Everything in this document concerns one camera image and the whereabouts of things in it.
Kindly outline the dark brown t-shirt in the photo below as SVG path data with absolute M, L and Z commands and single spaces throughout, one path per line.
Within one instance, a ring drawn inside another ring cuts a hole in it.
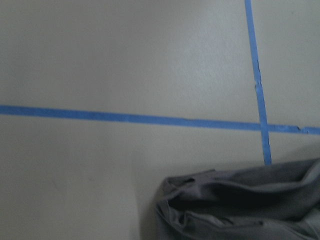
M 159 240 L 317 240 L 320 161 L 168 177 Z

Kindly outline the brown paper table cover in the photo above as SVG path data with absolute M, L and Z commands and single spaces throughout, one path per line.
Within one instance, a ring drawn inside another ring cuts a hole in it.
M 267 124 L 319 128 L 319 1 L 251 5 Z M 259 124 L 245 0 L 3 0 L 1 105 Z M 0 114 L 0 237 L 153 240 L 164 178 L 263 164 L 261 131 Z

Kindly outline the blue tape cross line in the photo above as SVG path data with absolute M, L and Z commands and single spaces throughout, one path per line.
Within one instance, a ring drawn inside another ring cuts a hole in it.
M 258 54 L 257 40 L 256 40 L 256 34 L 255 34 L 252 2 L 250 0 L 245 0 L 244 5 L 245 5 L 245 14 L 246 14 L 253 76 L 255 81 L 255 92 L 256 92 L 256 98 L 257 98 L 263 159 L 264 159 L 265 165 L 271 165 L 272 157 L 271 157 L 271 147 L 270 147 L 270 140 L 269 140 L 268 120 L 267 120 L 264 90 L 262 85 L 262 76 L 261 76 L 260 65 L 259 65 L 259 54 Z

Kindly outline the blue tape grid line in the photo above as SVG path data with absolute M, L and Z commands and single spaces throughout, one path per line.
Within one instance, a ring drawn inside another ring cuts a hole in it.
M 273 133 L 302 135 L 319 135 L 318 127 L 298 127 L 296 125 L 269 124 L 261 126 L 254 122 L 238 122 L 225 120 L 191 119 L 168 116 L 112 113 L 86 110 L 68 110 L 57 108 L 1 105 L 2 115 L 28 116 L 42 118 L 75 119 L 105 122 L 123 122 L 135 124 L 166 125 L 193 128 L 227 129 L 242 131 L 267 130 Z

